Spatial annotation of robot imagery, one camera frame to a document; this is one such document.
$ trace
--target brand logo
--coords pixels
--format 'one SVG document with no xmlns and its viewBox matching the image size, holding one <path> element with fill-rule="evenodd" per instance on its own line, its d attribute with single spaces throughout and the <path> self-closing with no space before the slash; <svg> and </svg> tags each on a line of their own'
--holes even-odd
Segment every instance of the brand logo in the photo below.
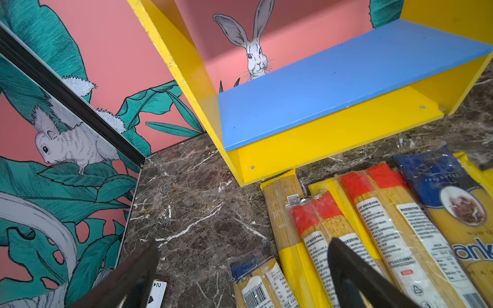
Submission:
<svg viewBox="0 0 493 308">
<path fill-rule="evenodd" d="M 493 244 L 485 244 L 475 238 L 477 244 L 454 245 L 454 253 L 461 260 L 493 261 Z"/>
</svg>

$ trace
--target squirrel illustration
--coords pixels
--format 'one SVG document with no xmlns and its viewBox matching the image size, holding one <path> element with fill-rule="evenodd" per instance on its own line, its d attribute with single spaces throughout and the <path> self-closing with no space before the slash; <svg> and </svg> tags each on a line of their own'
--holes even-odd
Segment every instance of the squirrel illustration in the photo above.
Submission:
<svg viewBox="0 0 493 308">
<path fill-rule="evenodd" d="M 89 95 L 96 88 L 96 84 L 75 76 L 64 76 L 62 81 L 81 97 Z M 47 164 L 73 163 L 79 167 L 78 174 L 84 176 L 84 168 L 89 164 L 120 159 L 114 146 L 59 101 L 50 95 L 47 95 L 46 100 L 50 103 L 53 114 L 69 128 L 61 133 L 43 109 L 39 106 L 33 109 L 33 125 L 38 131 L 36 147 Z M 125 124 L 119 117 L 106 110 L 95 111 L 119 133 L 126 131 Z"/>
</svg>

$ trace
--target brown marble surface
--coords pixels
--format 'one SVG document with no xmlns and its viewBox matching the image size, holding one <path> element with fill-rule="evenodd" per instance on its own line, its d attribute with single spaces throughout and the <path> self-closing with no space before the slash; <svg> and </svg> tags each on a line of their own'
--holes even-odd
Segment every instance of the brown marble surface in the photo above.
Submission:
<svg viewBox="0 0 493 308">
<path fill-rule="evenodd" d="M 366 169 L 395 154 L 445 141 L 481 169 L 493 168 L 493 65 L 458 111 L 433 123 L 297 169 L 304 188 L 335 173 Z M 275 253 L 258 183 L 240 188 L 208 135 L 149 157 L 140 178 L 121 260 L 158 241 L 157 278 L 167 281 L 164 307 L 235 307 L 227 259 L 265 239 Z"/>
</svg>

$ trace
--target green leaf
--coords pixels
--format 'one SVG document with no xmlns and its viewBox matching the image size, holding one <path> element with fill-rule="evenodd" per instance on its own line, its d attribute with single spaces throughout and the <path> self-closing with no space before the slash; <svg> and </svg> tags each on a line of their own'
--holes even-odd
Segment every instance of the green leaf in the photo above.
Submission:
<svg viewBox="0 0 493 308">
<path fill-rule="evenodd" d="M 79 48 L 58 16 L 38 0 L 3 0 L 0 21 L 9 27 L 59 76 L 87 78 Z M 0 57 L 0 88 L 12 106 L 32 123 L 39 105 L 52 115 L 43 91 L 7 60 Z M 91 95 L 84 97 L 89 102 Z M 66 126 L 54 118 L 61 130 Z"/>
<path fill-rule="evenodd" d="M 129 131 L 122 133 L 122 136 L 125 137 L 128 142 L 130 142 L 145 157 L 151 155 L 151 146 L 149 142 L 147 142 L 141 135 L 137 134 L 135 127 L 132 127 Z"/>
<path fill-rule="evenodd" d="M 123 231 L 125 231 L 125 227 L 120 225 L 116 220 L 113 220 L 113 224 L 115 224 L 115 234 L 122 235 Z"/>
<path fill-rule="evenodd" d="M 73 305 L 91 289 L 106 253 L 119 238 L 119 235 L 108 235 L 96 240 L 86 248 L 73 271 L 72 279 L 67 288 L 66 307 Z"/>
<path fill-rule="evenodd" d="M 120 156 L 121 161 L 125 164 L 125 166 L 132 170 L 133 172 L 140 173 L 141 169 L 137 167 L 134 162 L 127 158 L 127 156 L 123 155 L 120 151 L 118 151 L 118 156 Z"/>
<path fill-rule="evenodd" d="M 65 223 L 70 232 L 72 232 L 73 237 L 76 239 L 75 243 L 77 245 L 77 260 L 82 257 L 84 250 L 86 250 L 87 246 L 89 246 L 90 243 L 103 237 L 103 228 L 106 224 L 106 221 L 104 219 L 97 218 L 87 218 L 83 221 L 87 223 L 87 226 L 89 227 L 89 236 L 84 242 L 78 241 L 75 224 L 73 222 Z"/>
<path fill-rule="evenodd" d="M 8 254 L 15 263 L 25 265 L 33 279 L 29 282 L 3 279 L 0 281 L 0 305 L 21 298 L 33 298 L 51 291 L 44 286 L 41 278 L 46 277 L 58 285 L 68 279 L 67 267 L 60 265 L 53 257 L 58 247 L 51 245 L 46 236 L 35 231 L 35 237 L 28 240 L 16 228 L 6 230 L 9 240 Z"/>
<path fill-rule="evenodd" d="M 204 130 L 202 129 L 202 126 L 200 125 L 199 120 L 197 120 L 197 118 L 195 117 L 195 114 L 193 114 L 193 112 L 187 107 L 187 105 L 185 105 L 173 93 L 168 92 L 168 95 L 171 97 L 176 108 L 180 112 L 183 119 L 188 123 L 188 125 L 190 125 L 193 129 L 198 130 L 201 133 L 203 133 Z"/>
<path fill-rule="evenodd" d="M 98 190 L 92 187 L 73 187 L 53 182 L 39 175 L 46 166 L 35 162 L 16 162 L 0 157 L 0 191 L 29 200 L 46 209 L 62 222 L 78 224 L 101 209 L 128 208 L 111 201 L 96 202 Z M 26 236 L 32 230 L 26 226 L 0 219 L 0 246 L 7 246 L 6 229 L 17 227 Z"/>
<path fill-rule="evenodd" d="M 129 175 L 119 174 L 106 179 L 98 190 L 97 202 L 109 202 L 120 198 L 137 185 L 137 180 Z"/>
<path fill-rule="evenodd" d="M 157 122 L 146 122 L 145 124 L 157 131 L 172 134 L 175 136 L 195 137 L 200 135 L 199 132 L 173 124 L 165 124 L 165 123 L 157 123 Z"/>
<path fill-rule="evenodd" d="M 370 0 L 370 20 L 374 28 L 397 20 L 402 12 L 404 0 Z"/>
<path fill-rule="evenodd" d="M 71 222 L 65 223 L 75 239 L 78 260 L 91 243 L 103 237 L 103 227 L 106 223 L 105 220 L 95 218 L 84 219 L 84 221 L 89 226 L 89 236 L 84 243 L 78 241 L 75 224 Z M 121 228 L 123 227 L 120 224 L 118 226 L 116 224 L 116 233 L 121 234 Z M 37 230 L 33 231 L 35 234 L 33 238 L 25 238 L 16 228 L 8 229 L 7 233 L 10 259 L 15 263 L 24 265 L 33 279 L 31 281 L 14 281 L 9 279 L 0 281 L 0 305 L 8 301 L 33 298 L 50 292 L 51 290 L 45 288 L 42 283 L 42 277 L 46 277 L 59 285 L 67 281 L 68 276 L 65 263 L 59 264 L 53 255 L 58 250 L 58 247 L 50 244 L 48 238 L 43 233 Z M 111 253 L 114 256 L 108 252 L 107 257 L 110 260 L 116 260 L 118 250 L 114 251 L 113 249 Z"/>
<path fill-rule="evenodd" d="M 113 220 L 113 223 L 115 224 L 115 234 L 120 235 L 120 237 L 123 236 L 123 232 L 125 231 L 125 227 L 120 225 L 118 222 Z M 116 268 L 116 260 L 118 259 L 118 250 L 120 249 L 120 244 L 121 244 L 121 239 L 116 241 L 113 245 L 108 250 L 108 253 L 106 254 L 106 260 L 105 260 L 105 266 L 100 269 L 99 271 L 101 272 L 104 269 L 107 268 Z"/>
<path fill-rule="evenodd" d="M 134 199 L 134 195 L 132 195 L 132 193 L 129 191 L 126 192 L 123 196 L 127 198 L 128 201 L 132 201 Z"/>
<path fill-rule="evenodd" d="M 176 81 L 173 80 L 127 97 L 116 115 L 122 119 L 125 128 L 129 130 L 140 123 L 139 113 L 141 111 L 164 114 L 170 111 L 173 103 L 167 91 L 177 97 L 183 93 Z"/>
<path fill-rule="evenodd" d="M 64 185 L 99 187 L 108 177 L 118 174 L 112 166 L 104 162 L 88 165 L 84 169 L 84 176 L 78 175 L 78 170 L 76 164 L 62 163 L 43 170 L 39 175 Z"/>
</svg>

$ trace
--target yellow shelf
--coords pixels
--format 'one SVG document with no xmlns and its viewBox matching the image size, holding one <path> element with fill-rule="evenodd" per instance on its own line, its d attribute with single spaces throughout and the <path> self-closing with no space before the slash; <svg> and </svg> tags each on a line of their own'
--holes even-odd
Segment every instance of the yellow shelf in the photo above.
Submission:
<svg viewBox="0 0 493 308">
<path fill-rule="evenodd" d="M 481 57 L 226 152 L 216 89 L 176 4 L 168 1 L 161 8 L 151 0 L 128 2 L 241 186 L 455 112 L 493 57 L 493 54 Z M 491 0 L 472 3 L 448 0 L 446 4 L 445 0 L 406 0 L 401 18 L 491 44 L 493 32 L 485 25 L 492 23 L 492 3 Z"/>
</svg>

